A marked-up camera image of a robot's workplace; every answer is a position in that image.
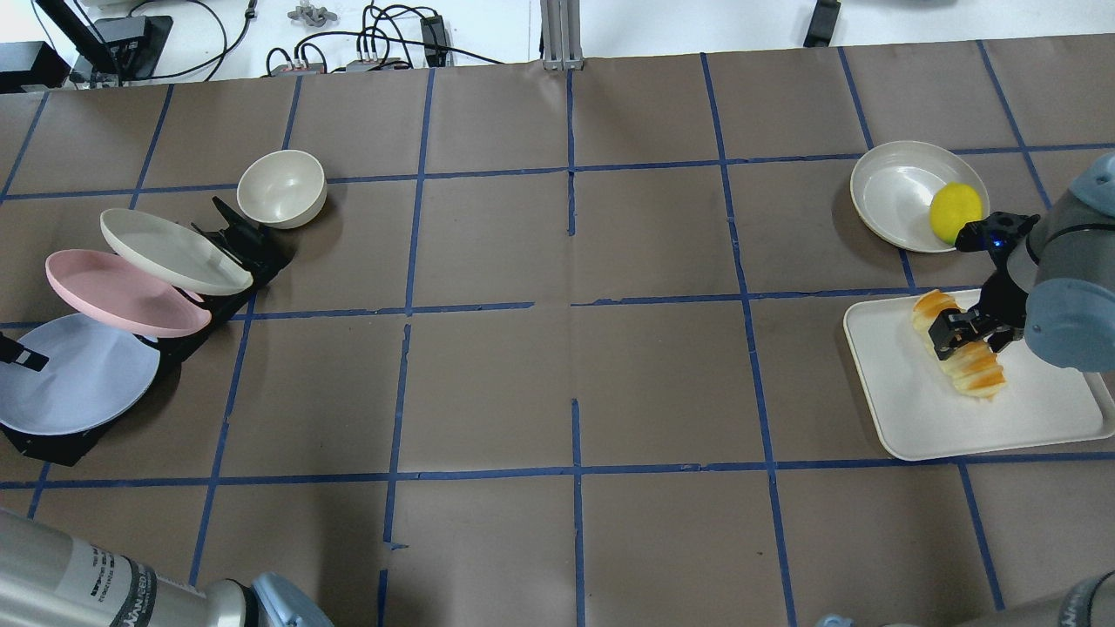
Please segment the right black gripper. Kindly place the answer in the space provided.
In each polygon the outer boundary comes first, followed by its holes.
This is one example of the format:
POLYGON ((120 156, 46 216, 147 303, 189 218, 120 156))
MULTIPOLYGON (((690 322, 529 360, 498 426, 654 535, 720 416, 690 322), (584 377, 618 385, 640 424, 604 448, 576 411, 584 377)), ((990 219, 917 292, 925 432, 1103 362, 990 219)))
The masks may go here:
POLYGON ((1019 341, 1026 325, 1028 293, 1004 269, 981 286, 978 301, 967 311, 940 311, 928 336, 938 361, 947 361, 964 346, 982 340, 991 353, 1004 353, 1019 341))

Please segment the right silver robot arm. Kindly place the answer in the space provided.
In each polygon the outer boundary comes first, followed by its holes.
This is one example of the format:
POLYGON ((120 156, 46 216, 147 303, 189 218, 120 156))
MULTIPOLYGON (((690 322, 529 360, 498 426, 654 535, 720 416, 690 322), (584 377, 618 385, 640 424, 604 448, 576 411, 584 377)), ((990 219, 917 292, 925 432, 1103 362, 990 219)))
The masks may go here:
POLYGON ((956 247, 979 289, 854 303, 843 330, 889 455, 922 462, 1112 436, 1112 154, 1043 215, 993 212, 956 247))

